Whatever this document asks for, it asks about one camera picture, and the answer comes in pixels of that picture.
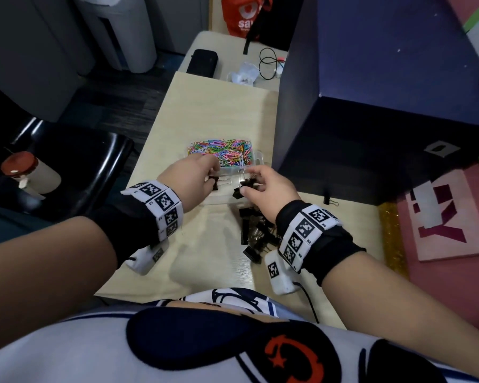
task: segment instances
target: gold glitter strip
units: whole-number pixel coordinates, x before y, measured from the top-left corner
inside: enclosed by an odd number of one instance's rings
[[[383,203],[378,206],[378,210],[382,222],[385,264],[397,274],[409,279],[397,205],[392,202]]]

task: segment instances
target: forearm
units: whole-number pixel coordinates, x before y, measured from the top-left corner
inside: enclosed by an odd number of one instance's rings
[[[479,330],[367,253],[336,265],[322,288],[346,328],[479,377]]]
[[[72,313],[116,266],[107,236],[84,217],[0,244],[0,348]]]

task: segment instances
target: black sleeve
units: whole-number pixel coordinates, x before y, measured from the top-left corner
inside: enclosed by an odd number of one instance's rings
[[[117,256],[117,268],[135,251],[158,244],[158,225],[146,205],[129,195],[120,195],[86,215],[106,234]]]
[[[277,233],[284,236],[298,212],[310,205],[303,200],[293,200],[287,203],[275,220]],[[344,228],[335,226],[326,230],[312,245],[303,260],[302,268],[313,274],[316,277],[316,283],[321,286],[330,270],[358,251],[365,251],[365,249],[353,243],[353,237]]]

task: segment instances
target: tabletop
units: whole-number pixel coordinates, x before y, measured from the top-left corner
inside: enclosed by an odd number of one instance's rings
[[[215,51],[218,55],[217,68],[214,72],[214,78],[220,79],[221,81],[227,80],[227,75],[231,72],[238,72],[241,65],[244,62],[255,64],[256,67],[259,67],[260,72],[266,78],[273,76],[275,70],[274,64],[259,64],[260,58],[259,53],[263,48],[269,48],[268,46],[258,43],[251,42],[248,47],[247,55],[243,55],[243,47],[245,46],[245,39],[237,38],[235,36],[224,35],[218,32],[203,31],[200,32],[195,40],[193,41],[190,49],[186,53],[186,56],[179,67],[180,72],[186,72],[188,69],[188,64],[192,59],[193,52],[196,49],[207,49],[210,51]],[[286,58],[287,52],[281,51],[279,49],[273,49],[277,57]],[[273,57],[273,52],[269,49],[262,52],[262,56]],[[254,82],[254,87],[259,87],[267,90],[278,91],[280,84],[279,78],[273,78],[269,81],[263,79],[261,76],[258,76]]]
[[[271,164],[278,93],[266,89],[177,72],[160,108],[128,185],[155,179],[168,165],[185,156],[192,141],[247,138]],[[320,196],[300,193],[322,205]],[[339,217],[355,243],[382,260],[382,232],[377,207],[345,200],[324,206]],[[243,254],[237,209],[228,205],[198,206],[185,214],[170,247],[146,276],[123,265],[97,295],[134,302],[179,298],[207,289],[239,286],[255,289],[313,321],[302,292],[276,296],[263,264]],[[322,323],[344,327],[314,277],[302,271]]]

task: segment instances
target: red tote bag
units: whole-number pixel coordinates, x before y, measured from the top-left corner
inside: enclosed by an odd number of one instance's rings
[[[240,38],[246,37],[261,6],[271,9],[273,0],[222,0],[222,12],[229,34]]]

